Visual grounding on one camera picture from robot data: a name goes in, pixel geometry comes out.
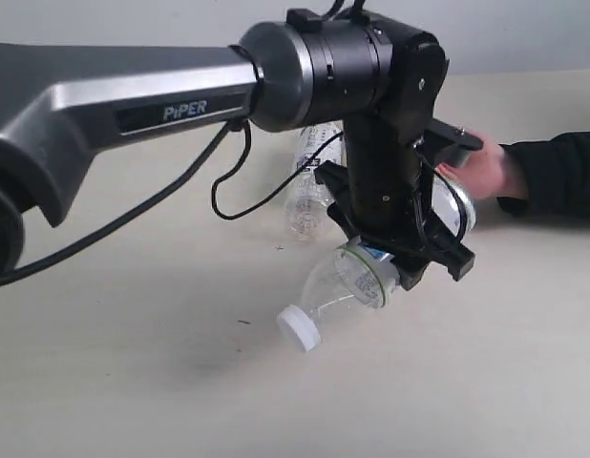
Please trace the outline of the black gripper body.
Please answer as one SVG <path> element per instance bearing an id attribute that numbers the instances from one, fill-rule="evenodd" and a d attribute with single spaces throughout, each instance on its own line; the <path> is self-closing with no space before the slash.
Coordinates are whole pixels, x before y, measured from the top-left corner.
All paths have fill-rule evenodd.
<path id="1" fill-rule="evenodd" d="M 403 289 L 413 289 L 433 262 L 444 266 L 454 281 L 473 268 L 475 254 L 463 244 L 475 224 L 473 203 L 460 186 L 430 168 L 422 169 L 414 191 L 403 187 L 395 196 L 380 191 L 359 209 L 359 194 L 346 167 L 327 161 L 314 175 L 334 199 L 329 217 L 348 239 L 393 255 Z"/>

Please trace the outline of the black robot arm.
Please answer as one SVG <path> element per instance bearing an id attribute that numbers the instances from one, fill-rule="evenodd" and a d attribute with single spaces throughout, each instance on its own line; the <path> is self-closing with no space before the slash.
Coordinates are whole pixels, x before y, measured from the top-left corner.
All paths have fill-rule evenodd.
<path id="1" fill-rule="evenodd" d="M 0 287 L 79 253 L 171 196 L 200 168 L 45 259 L 20 266 L 23 215 L 67 216 L 101 152 L 219 124 L 219 137 L 339 120 L 345 166 L 323 164 L 329 216 L 349 238 L 393 255 L 406 289 L 427 266 L 455 280 L 474 254 L 432 210 L 436 166 L 459 165 L 479 138 L 434 118 L 449 67 L 437 38 L 336 2 L 293 9 L 228 47 L 90 47 L 0 43 Z"/>

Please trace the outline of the person's open hand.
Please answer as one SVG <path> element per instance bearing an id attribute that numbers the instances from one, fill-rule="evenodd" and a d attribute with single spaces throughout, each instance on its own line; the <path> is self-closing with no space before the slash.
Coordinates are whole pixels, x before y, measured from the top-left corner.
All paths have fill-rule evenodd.
<path id="1" fill-rule="evenodd" d="M 436 171 L 443 177 L 459 183 L 475 200 L 527 199 L 528 185 L 516 161 L 489 137 L 476 131 L 469 131 L 469 134 L 482 140 L 482 148 L 471 152 L 460 167 L 441 163 L 436 167 Z"/>

